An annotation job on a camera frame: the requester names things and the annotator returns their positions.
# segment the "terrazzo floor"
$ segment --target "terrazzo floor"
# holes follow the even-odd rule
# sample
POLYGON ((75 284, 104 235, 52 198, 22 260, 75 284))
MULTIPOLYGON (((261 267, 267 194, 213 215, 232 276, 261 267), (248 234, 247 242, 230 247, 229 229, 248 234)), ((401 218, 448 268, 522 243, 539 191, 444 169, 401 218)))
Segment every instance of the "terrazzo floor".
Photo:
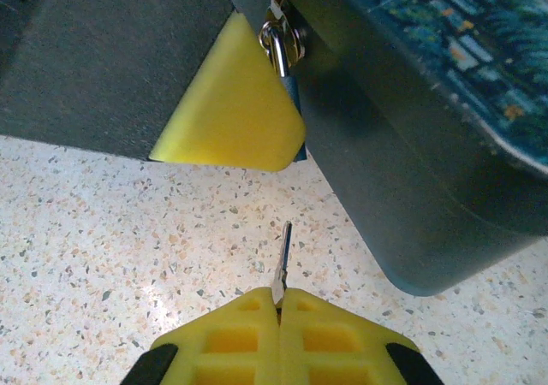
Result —
POLYGON ((548 244, 431 298, 383 276, 312 159, 279 174, 0 138, 0 382, 119 383, 160 334, 270 285, 400 331, 447 384, 544 384, 548 244))

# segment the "yellow foam wedge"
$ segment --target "yellow foam wedge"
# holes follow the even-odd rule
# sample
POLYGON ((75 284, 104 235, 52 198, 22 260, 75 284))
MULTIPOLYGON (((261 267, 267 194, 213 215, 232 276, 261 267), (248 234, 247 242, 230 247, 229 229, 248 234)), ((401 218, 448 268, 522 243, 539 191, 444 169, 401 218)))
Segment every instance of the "yellow foam wedge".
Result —
POLYGON ((233 14, 150 158, 279 171, 305 125, 243 15, 233 14))
POLYGON ((278 332, 272 291, 256 288, 154 341, 178 348, 161 385, 278 385, 278 332))
POLYGON ((405 385, 386 345, 414 351, 403 335, 296 288, 283 297, 280 383, 405 385))

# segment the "patterned fabric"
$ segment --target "patterned fabric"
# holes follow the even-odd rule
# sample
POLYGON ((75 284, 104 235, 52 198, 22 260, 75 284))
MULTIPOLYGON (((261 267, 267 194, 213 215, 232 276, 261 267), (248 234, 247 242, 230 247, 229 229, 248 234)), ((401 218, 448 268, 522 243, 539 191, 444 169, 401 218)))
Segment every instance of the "patterned fabric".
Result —
POLYGON ((491 130, 548 165, 548 0, 362 3, 491 130))

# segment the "dark gray panel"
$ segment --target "dark gray panel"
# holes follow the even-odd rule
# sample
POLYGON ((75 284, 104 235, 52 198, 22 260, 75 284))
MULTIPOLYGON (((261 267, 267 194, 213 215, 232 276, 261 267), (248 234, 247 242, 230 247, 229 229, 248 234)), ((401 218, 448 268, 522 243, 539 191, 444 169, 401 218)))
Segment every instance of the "dark gray panel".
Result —
POLYGON ((307 145, 394 285, 433 295, 538 239, 455 201, 321 41, 312 46, 296 70, 307 145))
POLYGON ((147 158, 229 0, 43 0, 0 80, 0 133, 147 158))

